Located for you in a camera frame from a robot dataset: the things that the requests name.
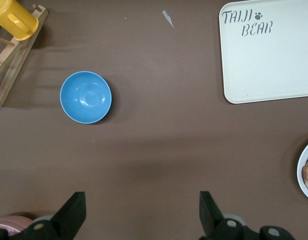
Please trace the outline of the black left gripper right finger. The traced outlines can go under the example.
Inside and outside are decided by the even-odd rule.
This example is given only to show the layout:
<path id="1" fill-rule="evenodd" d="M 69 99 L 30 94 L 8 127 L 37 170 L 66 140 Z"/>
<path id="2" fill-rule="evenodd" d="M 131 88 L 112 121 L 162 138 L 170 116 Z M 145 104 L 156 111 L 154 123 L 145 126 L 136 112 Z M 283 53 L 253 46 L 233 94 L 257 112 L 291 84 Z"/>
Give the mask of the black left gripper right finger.
<path id="1" fill-rule="evenodd" d="M 201 191 L 199 217 L 205 235 L 202 240 L 293 240 L 285 229 L 266 225 L 259 232 L 251 230 L 245 221 L 234 214 L 222 214 L 209 191 Z"/>

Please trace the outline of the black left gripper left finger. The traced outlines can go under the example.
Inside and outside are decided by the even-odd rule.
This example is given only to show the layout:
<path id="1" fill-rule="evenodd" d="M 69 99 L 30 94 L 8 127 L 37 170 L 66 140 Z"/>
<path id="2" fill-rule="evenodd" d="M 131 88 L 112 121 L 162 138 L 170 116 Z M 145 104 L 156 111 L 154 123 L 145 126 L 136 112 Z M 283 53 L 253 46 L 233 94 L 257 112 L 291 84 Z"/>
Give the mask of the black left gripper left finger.
<path id="1" fill-rule="evenodd" d="M 71 240 L 86 219 L 85 192 L 75 192 L 50 220 L 32 223 L 20 233 L 9 236 L 0 229 L 0 240 Z"/>

